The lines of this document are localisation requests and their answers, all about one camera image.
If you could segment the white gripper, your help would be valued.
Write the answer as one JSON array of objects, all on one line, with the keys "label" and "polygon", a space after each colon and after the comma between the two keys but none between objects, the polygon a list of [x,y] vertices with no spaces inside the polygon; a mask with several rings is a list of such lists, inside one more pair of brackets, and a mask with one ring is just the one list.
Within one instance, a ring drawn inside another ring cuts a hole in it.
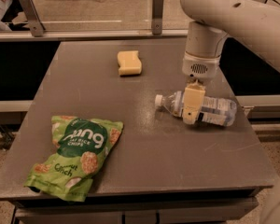
[{"label": "white gripper", "polygon": [[[182,72],[184,75],[198,80],[209,80],[216,76],[219,66],[219,57],[201,58],[188,53],[184,54]],[[205,86],[199,81],[189,83],[184,91],[183,121],[192,125],[197,120],[203,99]]]}]

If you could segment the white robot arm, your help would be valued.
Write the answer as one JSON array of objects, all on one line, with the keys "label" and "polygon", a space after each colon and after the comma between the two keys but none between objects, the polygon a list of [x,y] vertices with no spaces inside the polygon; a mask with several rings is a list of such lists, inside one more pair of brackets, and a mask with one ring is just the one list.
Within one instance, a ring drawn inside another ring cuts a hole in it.
[{"label": "white robot arm", "polygon": [[253,0],[180,0],[194,21],[226,32],[280,73],[280,8]]}]

